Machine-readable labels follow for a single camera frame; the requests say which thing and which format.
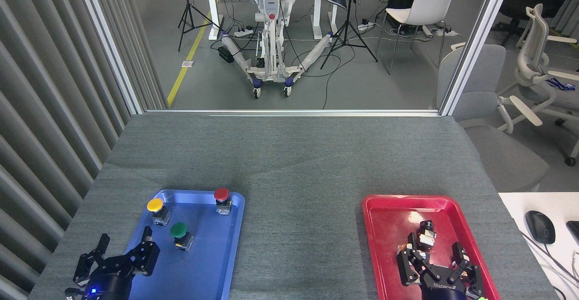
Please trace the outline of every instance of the yellow button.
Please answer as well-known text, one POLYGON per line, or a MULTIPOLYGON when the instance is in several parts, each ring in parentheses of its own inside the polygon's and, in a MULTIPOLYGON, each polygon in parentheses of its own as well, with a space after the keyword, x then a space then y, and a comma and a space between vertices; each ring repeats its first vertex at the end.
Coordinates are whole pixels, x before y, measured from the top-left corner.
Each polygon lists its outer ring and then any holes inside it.
POLYGON ((147 204, 147 209, 149 212, 157 213, 163 209, 163 200, 160 198, 153 198, 147 204))

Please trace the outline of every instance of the wheel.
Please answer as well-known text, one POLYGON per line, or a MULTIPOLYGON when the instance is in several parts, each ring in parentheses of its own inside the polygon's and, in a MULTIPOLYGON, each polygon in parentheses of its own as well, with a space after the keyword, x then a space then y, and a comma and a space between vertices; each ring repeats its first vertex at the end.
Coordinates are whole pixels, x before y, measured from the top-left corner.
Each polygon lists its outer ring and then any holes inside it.
POLYGON ((574 157, 568 156, 567 158, 565 158, 565 164, 567 164, 570 167, 574 166, 576 163, 577 163, 577 160, 575 160, 574 157))

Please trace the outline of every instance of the white robot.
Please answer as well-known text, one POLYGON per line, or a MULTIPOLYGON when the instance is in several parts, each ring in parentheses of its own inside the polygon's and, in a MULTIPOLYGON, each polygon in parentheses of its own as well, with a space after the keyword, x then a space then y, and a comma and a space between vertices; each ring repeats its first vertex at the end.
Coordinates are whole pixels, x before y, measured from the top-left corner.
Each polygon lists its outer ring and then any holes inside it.
POLYGON ((284 95, 289 96, 292 84, 320 56, 329 44, 332 33, 326 34, 299 66, 286 67, 283 61, 283 30, 284 26, 288 26, 290 23, 291 9, 295 0, 255 0, 255 3, 259 9, 259 12, 255 14, 255 20, 263 22, 263 31, 261 32, 263 67, 251 67, 251 60, 246 60, 243 57, 236 44, 225 32, 223 32, 221 42, 229 49, 234 60, 252 82, 255 98, 259 98, 261 95, 262 81, 283 82, 284 95))

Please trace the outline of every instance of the black computer mouse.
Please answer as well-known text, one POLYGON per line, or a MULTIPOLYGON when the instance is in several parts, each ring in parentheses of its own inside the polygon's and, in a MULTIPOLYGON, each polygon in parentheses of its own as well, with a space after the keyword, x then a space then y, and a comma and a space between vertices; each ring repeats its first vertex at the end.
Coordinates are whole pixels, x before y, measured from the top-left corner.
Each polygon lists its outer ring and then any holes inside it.
POLYGON ((539 211, 528 211, 525 214, 525 220, 535 240, 544 244, 555 242, 555 226, 545 214, 539 211))

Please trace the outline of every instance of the white table leg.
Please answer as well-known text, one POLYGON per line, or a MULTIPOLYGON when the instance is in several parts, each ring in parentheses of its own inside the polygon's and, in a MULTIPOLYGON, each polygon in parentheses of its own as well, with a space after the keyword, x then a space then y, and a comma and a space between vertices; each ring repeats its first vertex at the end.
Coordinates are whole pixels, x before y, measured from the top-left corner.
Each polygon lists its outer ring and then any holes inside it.
POLYGON ((320 13, 321 13, 322 0, 314 0, 314 14, 310 15, 312 19, 312 30, 314 31, 314 39, 322 39, 322 30, 320 28, 320 13))
POLYGON ((336 13, 337 5, 332 5, 332 11, 327 12, 327 17, 329 18, 329 26, 332 28, 332 32, 337 32, 336 26, 336 13))
MULTIPOLYGON (((211 20, 216 24, 221 24, 223 20, 223 15, 217 13, 217 2, 215 0, 209 0, 209 10, 211 11, 211 20)), ((209 40, 217 40, 219 36, 219 27, 212 25, 209 31, 209 40)))

